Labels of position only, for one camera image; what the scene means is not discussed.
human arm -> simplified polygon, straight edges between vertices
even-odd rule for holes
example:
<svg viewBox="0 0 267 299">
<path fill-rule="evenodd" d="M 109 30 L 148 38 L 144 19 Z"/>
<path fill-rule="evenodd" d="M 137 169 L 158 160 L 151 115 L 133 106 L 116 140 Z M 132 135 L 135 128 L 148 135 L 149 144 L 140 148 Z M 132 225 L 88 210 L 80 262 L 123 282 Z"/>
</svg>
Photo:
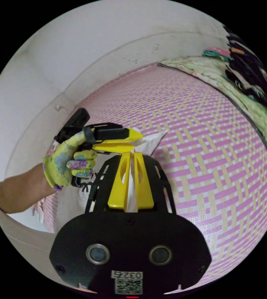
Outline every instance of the human arm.
<svg viewBox="0 0 267 299">
<path fill-rule="evenodd" d="M 23 174 L 0 182 L 0 209 L 7 214 L 23 212 L 54 192 L 40 163 Z"/>
<path fill-rule="evenodd" d="M 31 170 L 0 182 L 0 209 L 7 214 L 23 212 L 42 198 L 70 186 L 73 175 L 89 176 L 97 153 L 77 152 L 85 141 L 84 132 L 79 132 Z"/>
</svg>

forearm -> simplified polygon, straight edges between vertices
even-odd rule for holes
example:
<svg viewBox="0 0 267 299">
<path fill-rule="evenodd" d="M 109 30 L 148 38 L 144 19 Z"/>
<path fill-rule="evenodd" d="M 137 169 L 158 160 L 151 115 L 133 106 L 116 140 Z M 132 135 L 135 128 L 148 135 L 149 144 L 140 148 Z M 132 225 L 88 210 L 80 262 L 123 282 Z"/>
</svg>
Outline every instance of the forearm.
<svg viewBox="0 0 267 299">
<path fill-rule="evenodd" d="M 38 164 L 0 183 L 0 209 L 7 214 L 23 212 L 54 192 L 45 178 L 42 164 Z"/>
</svg>

green fabric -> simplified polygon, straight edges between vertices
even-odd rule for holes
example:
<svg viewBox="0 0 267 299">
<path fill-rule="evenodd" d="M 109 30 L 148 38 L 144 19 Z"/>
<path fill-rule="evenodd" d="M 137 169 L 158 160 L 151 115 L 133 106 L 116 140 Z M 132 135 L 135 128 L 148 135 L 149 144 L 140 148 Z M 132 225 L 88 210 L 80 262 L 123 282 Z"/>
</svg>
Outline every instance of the green fabric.
<svg viewBox="0 0 267 299">
<path fill-rule="evenodd" d="M 267 108 L 250 99 L 225 78 L 226 62 L 208 57 L 169 59 L 162 65 L 176 68 L 217 88 L 253 121 L 267 142 Z"/>
</svg>

printed number label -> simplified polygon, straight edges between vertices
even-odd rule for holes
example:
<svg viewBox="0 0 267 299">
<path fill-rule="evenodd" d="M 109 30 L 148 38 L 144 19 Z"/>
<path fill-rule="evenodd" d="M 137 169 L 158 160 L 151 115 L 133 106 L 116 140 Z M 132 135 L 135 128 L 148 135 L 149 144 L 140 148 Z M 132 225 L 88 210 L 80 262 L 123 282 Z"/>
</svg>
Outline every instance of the printed number label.
<svg viewBox="0 0 267 299">
<path fill-rule="evenodd" d="M 112 270 L 114 279 L 143 279 L 143 272 L 124 272 Z"/>
</svg>

yellow floral glove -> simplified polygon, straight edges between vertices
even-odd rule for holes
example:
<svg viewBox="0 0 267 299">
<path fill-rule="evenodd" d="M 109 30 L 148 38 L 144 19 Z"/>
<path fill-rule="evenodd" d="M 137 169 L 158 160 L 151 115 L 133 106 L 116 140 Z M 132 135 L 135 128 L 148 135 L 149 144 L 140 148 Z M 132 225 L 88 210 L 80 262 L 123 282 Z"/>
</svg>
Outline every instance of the yellow floral glove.
<svg viewBox="0 0 267 299">
<path fill-rule="evenodd" d="M 84 131 L 81 131 L 60 144 L 51 156 L 43 159 L 45 177 L 54 190 L 70 186 L 72 176 L 85 178 L 92 174 L 97 153 L 93 150 L 76 152 L 85 141 Z"/>
</svg>

